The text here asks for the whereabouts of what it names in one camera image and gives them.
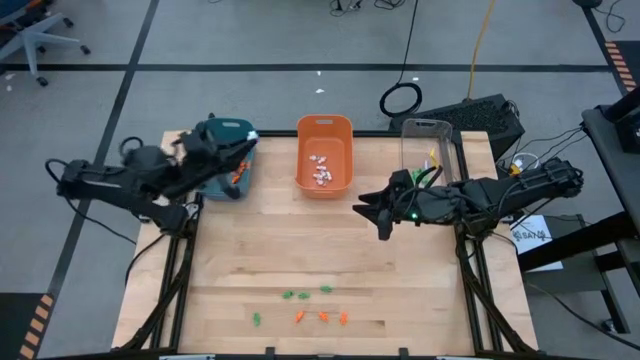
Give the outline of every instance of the black table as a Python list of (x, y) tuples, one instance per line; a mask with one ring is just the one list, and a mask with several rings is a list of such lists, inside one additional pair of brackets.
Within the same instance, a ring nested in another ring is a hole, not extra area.
[[(524, 272), (567, 259), (563, 265), (566, 270), (564, 272), (571, 274), (569, 277), (563, 278), (563, 276), (557, 276), (562, 275), (561, 273), (553, 274), (554, 272), (549, 274), (552, 280), (542, 279), (546, 276), (544, 274), (527, 274), (526, 276), (534, 279), (538, 277), (535, 279), (536, 283), (542, 282), (552, 287), (555, 284), (557, 290), (565, 288), (565, 290), (571, 291), (576, 285), (594, 286), (574, 290), (601, 291), (616, 331), (628, 333), (629, 328), (604, 273), (613, 269), (626, 268), (640, 296), (640, 241), (637, 239), (640, 229), (640, 154), (622, 151), (615, 125), (607, 119), (607, 115), (610, 115), (607, 110), (618, 110), (614, 108), (615, 106), (618, 106), (618, 103), (612, 107), (598, 107), (594, 110), (584, 111), (582, 118), (584, 120), (583, 129), (591, 138), (624, 211), (554, 238), (552, 242), (520, 255), (518, 261), (520, 270)], [(598, 255), (595, 252), (595, 249), (612, 243), (616, 245), (617, 250), (605, 255)], [(589, 277), (594, 272), (596, 276), (592, 279), (596, 279), (596, 281), (584, 281), (576, 278), (576, 276)]]

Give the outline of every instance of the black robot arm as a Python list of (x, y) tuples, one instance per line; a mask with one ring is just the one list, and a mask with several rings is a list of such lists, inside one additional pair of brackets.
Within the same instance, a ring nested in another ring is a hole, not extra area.
[[(132, 141), (139, 146), (125, 151), (125, 145)], [(192, 131), (180, 134), (172, 144), (174, 154), (167, 154), (157, 146), (145, 146), (139, 138), (131, 137), (120, 145), (121, 167), (52, 159), (47, 161), (46, 168), (58, 183), (58, 195), (103, 201), (150, 218), (161, 232), (176, 235), (188, 220), (187, 210), (175, 204), (161, 206), (154, 200), (160, 196), (174, 200), (210, 178), (215, 178), (229, 197), (238, 198), (239, 190), (227, 182), (225, 174), (236, 170), (257, 142), (257, 133), (251, 131), (243, 140), (223, 143), (204, 123), (199, 123)], [(181, 161), (176, 158), (178, 145), (184, 151)], [(65, 165), (60, 179), (49, 167), (52, 162)]]
[[(424, 187), (417, 184), (436, 171)], [(441, 168), (425, 170), (415, 184), (408, 170), (394, 172), (384, 190), (360, 195), (367, 205), (353, 209), (376, 224), (380, 240), (388, 240), (393, 223), (463, 224), (469, 235), (494, 229), (500, 218), (542, 199), (573, 197), (582, 189), (582, 171), (558, 158), (518, 176), (495, 180), (481, 178), (434, 186)]]

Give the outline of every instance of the yellow cable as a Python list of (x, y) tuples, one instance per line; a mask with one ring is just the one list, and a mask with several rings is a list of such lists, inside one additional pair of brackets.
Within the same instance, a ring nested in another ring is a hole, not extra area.
[(476, 47), (473, 49), (473, 59), (471, 60), (471, 72), (469, 74), (469, 90), (467, 90), (467, 99), (471, 99), (471, 90), (473, 89), (474, 71), (476, 69), (476, 56), (478, 56), (478, 48), (480, 47), (480, 42), (482, 41), (484, 32), (487, 30), (487, 26), (489, 25), (489, 18), (491, 17), (491, 12), (493, 11), (493, 5), (495, 5), (495, 3), (496, 3), (496, 0), (491, 0), (491, 3), (489, 4), (489, 10), (487, 10), (487, 14), (484, 16), (482, 29), (480, 30), (480, 34), (478, 35), (478, 40), (476, 41)]

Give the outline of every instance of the white paper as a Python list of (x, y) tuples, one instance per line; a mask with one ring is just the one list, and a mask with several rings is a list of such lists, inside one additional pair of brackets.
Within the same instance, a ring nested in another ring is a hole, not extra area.
[[(511, 229), (511, 235), (518, 247), (518, 254), (551, 242), (551, 233), (542, 215), (529, 216), (522, 224)], [(529, 271), (547, 270), (562, 270), (562, 262), (554, 262)]]

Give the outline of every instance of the orange object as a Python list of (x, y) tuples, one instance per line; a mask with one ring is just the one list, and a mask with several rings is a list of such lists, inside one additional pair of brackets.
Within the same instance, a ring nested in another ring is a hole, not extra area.
[[(318, 185), (313, 174), (317, 162), (312, 155), (325, 156), (322, 165), (331, 172), (326, 186)], [(342, 115), (307, 115), (298, 121), (298, 169), (296, 184), (305, 196), (335, 199), (347, 193), (353, 180), (353, 127)]]
[(299, 323), (300, 320), (302, 320), (303, 316), (304, 316), (304, 311), (299, 311), (298, 314), (296, 314), (296, 322)]

